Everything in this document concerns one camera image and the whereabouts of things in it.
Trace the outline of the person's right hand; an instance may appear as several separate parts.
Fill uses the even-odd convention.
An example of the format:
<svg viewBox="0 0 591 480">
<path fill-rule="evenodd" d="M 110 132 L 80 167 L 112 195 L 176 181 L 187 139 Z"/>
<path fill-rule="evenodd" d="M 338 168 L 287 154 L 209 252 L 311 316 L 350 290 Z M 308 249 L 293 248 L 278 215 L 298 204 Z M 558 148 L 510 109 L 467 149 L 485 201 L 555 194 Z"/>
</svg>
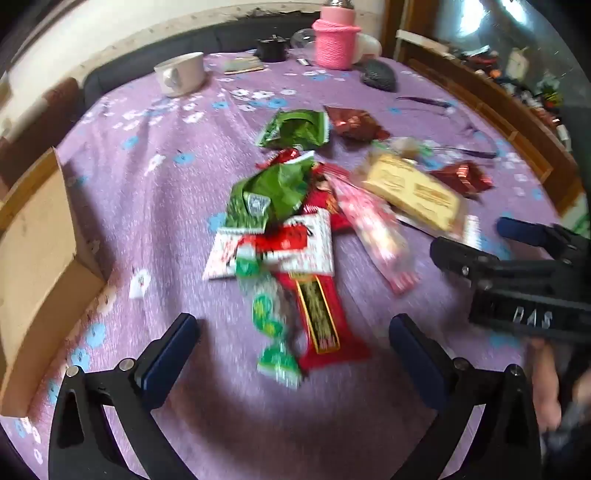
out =
<svg viewBox="0 0 591 480">
<path fill-rule="evenodd" d="M 559 402 L 560 381 L 566 379 L 575 347 L 543 338 L 528 341 L 528 365 L 531 374 L 532 398 L 538 429 L 541 434 L 556 431 L 562 421 Z"/>
</svg>

